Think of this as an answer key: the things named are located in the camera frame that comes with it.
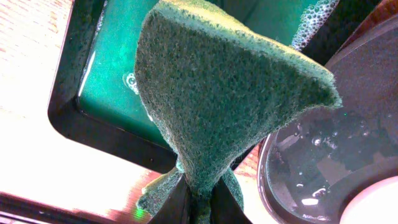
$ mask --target wooden surface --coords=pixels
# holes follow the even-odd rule
[[[131,211],[159,174],[65,139],[47,119],[72,2],[0,0],[0,194],[103,223],[146,223],[147,214],[136,222]],[[245,214],[275,223],[257,192],[257,150],[236,171]]]

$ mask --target soap bubble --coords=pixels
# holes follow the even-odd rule
[[[309,5],[300,17],[301,24],[293,37],[292,46],[302,50],[317,33],[340,0],[321,0],[316,5]]]
[[[322,143],[322,139],[321,139],[320,136],[315,136],[315,137],[312,139],[312,144],[313,144],[314,146],[319,146],[321,143]]]
[[[126,76],[123,76],[123,83],[130,89],[132,90],[135,94],[139,94],[138,92],[138,87],[137,87],[137,81],[136,77],[134,76],[134,73],[129,73]]]

